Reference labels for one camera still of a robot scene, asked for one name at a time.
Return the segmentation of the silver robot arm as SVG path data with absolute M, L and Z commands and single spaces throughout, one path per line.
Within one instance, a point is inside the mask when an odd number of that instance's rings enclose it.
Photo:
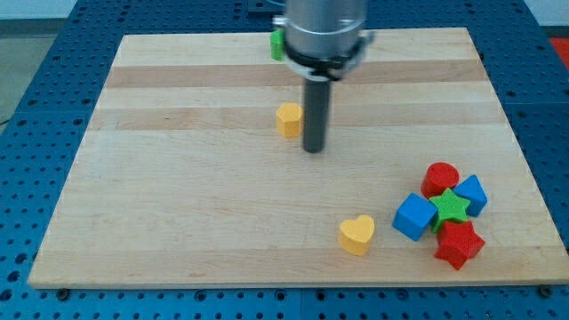
M 284 32 L 284 60 L 312 82 L 336 82 L 363 61 L 374 33 L 365 31 L 366 0 L 288 0 L 273 25 Z

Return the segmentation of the green block behind arm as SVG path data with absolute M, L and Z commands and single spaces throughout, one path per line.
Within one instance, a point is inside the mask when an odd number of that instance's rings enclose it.
M 284 39 L 284 31 L 281 28 L 271 32 L 269 44 L 270 56 L 273 60 L 284 60 Z

